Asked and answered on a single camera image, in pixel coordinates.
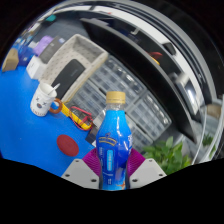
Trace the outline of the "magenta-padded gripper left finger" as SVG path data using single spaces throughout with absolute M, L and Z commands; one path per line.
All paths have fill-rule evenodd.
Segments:
M 62 178 L 84 188 L 99 189 L 101 165 L 97 150 L 92 149 L 82 159 L 74 159 Z

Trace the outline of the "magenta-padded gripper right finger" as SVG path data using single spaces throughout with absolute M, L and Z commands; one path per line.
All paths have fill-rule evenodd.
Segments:
M 131 154 L 126 165 L 127 189 L 135 189 L 146 186 L 165 176 L 165 172 L 160 168 L 154 159 L 145 159 L 135 149 L 131 150 Z

